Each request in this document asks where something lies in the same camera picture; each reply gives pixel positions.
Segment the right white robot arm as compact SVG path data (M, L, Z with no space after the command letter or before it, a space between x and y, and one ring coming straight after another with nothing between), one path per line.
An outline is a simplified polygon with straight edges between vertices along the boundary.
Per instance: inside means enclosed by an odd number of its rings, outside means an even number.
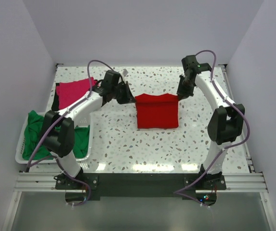
M213 76L213 67L208 63L200 64L195 55L188 55L182 59L182 67L184 75L180 76L178 99L181 101L194 96L194 89L197 87L212 109L207 126L210 148L198 177L200 187L209 189L215 184L214 176L222 174L227 149L242 134L245 107L234 103L224 92Z

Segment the red t shirt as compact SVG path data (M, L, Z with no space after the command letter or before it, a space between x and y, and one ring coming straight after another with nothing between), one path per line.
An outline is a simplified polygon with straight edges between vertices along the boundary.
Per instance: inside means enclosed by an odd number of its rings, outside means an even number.
M178 96L141 94L136 99L137 127L139 129L178 128Z

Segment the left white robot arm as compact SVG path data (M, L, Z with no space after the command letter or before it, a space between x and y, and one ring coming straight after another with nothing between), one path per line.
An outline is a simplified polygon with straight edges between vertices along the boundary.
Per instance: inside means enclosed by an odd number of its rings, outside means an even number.
M126 69L120 73L107 70L103 79L69 107L58 112L48 111L44 116L39 143L52 152L57 164L67 175L67 184L73 189L83 185L83 170L73 153L75 127L111 100L116 100L118 104L135 103L129 83L125 80L127 74Z

